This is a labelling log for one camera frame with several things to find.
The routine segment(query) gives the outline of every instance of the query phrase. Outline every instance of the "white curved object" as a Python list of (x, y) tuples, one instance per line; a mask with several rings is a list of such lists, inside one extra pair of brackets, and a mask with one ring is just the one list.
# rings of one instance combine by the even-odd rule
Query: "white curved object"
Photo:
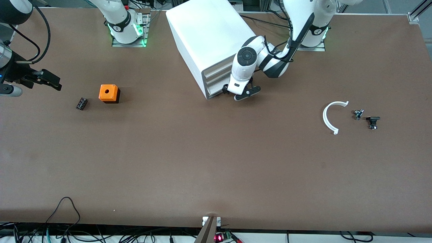
[(332, 105), (338, 105), (338, 106), (343, 106), (343, 107), (345, 107), (345, 106), (348, 105), (348, 101), (347, 101), (347, 102), (335, 101), (335, 102), (332, 102), (332, 103), (328, 104), (328, 106), (326, 106), (326, 108), (324, 108), (324, 111), (323, 111), (323, 120), (324, 120), (324, 123), (326, 124), (326, 126), (327, 126), (328, 128), (330, 128), (330, 129), (333, 131), (333, 134), (336, 135), (336, 134), (339, 132), (339, 129), (337, 129), (336, 127), (334, 127), (334, 126), (333, 126), (333, 125), (328, 121), (328, 118), (327, 118), (327, 110), (328, 110), (328, 108), (329, 108), (330, 106), (332, 106)]

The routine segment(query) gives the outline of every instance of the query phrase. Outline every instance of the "orange and black box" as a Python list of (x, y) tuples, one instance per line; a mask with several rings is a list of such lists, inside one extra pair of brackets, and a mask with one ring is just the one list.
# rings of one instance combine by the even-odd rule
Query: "orange and black box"
[(105, 104), (118, 104), (120, 102), (120, 89), (115, 84), (102, 84), (99, 99)]

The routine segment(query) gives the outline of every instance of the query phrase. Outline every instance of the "brown tabletop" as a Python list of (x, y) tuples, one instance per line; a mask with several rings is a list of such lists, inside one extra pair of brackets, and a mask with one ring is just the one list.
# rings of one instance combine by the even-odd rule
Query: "brown tabletop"
[[(205, 100), (165, 12), (146, 48), (112, 48), (98, 10), (43, 11), (52, 40), (34, 67), (63, 89), (0, 99), (0, 221), (44, 222), (70, 196), (82, 223), (199, 227), (213, 213), (231, 228), (432, 232), (432, 64), (406, 16), (335, 16), (326, 52), (298, 52), (279, 79), (256, 73), (262, 91), (235, 102)], [(20, 30), (44, 46), (36, 12)], [(19, 36), (12, 48), (35, 52)], [(120, 104), (98, 100), (109, 83)], [(347, 100), (329, 109), (333, 135), (323, 109)], [(381, 116), (378, 130), (355, 109)], [(64, 203), (52, 221), (75, 220)]]

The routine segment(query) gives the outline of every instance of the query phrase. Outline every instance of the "white box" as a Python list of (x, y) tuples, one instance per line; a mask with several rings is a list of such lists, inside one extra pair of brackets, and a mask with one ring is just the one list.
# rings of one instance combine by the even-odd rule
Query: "white box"
[(234, 55), (254, 32), (227, 0), (189, 0), (166, 16), (178, 51), (206, 99), (221, 93)]

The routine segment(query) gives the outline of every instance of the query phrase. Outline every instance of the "orange cube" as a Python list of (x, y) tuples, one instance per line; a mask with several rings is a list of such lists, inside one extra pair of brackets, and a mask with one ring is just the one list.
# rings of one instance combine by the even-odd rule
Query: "orange cube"
[(120, 101), (120, 89), (115, 84), (102, 84), (99, 99), (106, 104), (118, 104)]

